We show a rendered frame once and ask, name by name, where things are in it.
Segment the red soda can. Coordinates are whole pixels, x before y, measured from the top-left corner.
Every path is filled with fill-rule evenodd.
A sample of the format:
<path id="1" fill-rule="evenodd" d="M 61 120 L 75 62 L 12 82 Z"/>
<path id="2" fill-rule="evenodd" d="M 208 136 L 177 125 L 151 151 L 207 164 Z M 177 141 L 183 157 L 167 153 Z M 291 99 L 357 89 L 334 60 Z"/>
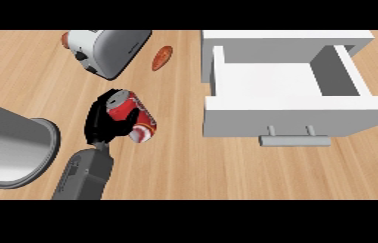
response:
<path id="1" fill-rule="evenodd" d="M 135 92 L 118 90 L 106 101 L 106 113 L 111 118 L 123 121 L 135 108 L 139 109 L 139 116 L 129 136 L 136 143 L 143 143 L 155 134 L 157 121 Z"/>

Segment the silver toaster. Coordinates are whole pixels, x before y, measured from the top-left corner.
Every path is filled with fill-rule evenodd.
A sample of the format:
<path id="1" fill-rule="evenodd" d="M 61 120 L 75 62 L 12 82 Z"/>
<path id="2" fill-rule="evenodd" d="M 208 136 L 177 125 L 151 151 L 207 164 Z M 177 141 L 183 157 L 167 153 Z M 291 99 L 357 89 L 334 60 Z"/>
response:
<path id="1" fill-rule="evenodd" d="M 106 80 L 114 80 L 151 35 L 151 30 L 70 30 L 67 41 L 83 68 Z"/>

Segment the white open drawer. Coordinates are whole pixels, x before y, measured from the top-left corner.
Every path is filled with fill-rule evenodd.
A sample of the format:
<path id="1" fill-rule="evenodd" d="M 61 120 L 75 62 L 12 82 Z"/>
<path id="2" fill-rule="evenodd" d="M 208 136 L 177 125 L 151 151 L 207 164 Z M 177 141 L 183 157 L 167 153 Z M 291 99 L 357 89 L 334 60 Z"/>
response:
<path id="1" fill-rule="evenodd" d="M 349 136 L 378 126 L 372 95 L 346 47 L 322 48 L 309 63 L 229 63 L 213 48 L 213 93 L 205 97 L 204 135 Z"/>

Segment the white cabinet body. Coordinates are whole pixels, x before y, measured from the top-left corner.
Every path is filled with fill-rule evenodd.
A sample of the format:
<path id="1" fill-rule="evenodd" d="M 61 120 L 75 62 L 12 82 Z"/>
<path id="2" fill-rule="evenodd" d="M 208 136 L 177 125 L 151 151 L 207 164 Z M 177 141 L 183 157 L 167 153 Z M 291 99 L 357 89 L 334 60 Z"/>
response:
<path id="1" fill-rule="evenodd" d="M 201 82 L 210 82 L 216 46 L 228 63 L 309 63 L 325 46 L 346 46 L 353 56 L 372 40 L 369 30 L 202 30 Z"/>

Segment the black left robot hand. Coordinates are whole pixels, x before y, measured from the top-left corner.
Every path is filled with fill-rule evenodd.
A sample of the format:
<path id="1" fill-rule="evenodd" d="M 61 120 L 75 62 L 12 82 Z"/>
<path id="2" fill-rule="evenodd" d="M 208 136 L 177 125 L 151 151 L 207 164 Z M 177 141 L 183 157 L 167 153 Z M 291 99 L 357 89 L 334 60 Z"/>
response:
<path id="1" fill-rule="evenodd" d="M 87 143 L 109 143 L 117 136 L 127 136 L 137 122 L 139 109 L 135 108 L 121 121 L 115 121 L 106 112 L 106 101 L 120 89 L 111 89 L 93 102 L 84 125 Z"/>

